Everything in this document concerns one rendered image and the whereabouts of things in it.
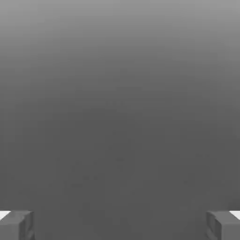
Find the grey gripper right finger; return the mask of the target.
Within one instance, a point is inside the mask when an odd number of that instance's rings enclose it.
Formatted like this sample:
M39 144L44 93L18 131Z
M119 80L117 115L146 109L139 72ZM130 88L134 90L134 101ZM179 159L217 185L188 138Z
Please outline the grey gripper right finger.
M207 211L206 240L240 240L240 210Z

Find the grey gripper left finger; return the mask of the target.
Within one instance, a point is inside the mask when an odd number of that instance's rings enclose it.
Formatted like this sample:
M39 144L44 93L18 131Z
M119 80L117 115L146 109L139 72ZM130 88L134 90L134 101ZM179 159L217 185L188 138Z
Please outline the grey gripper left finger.
M0 240L35 240L34 212L0 210Z

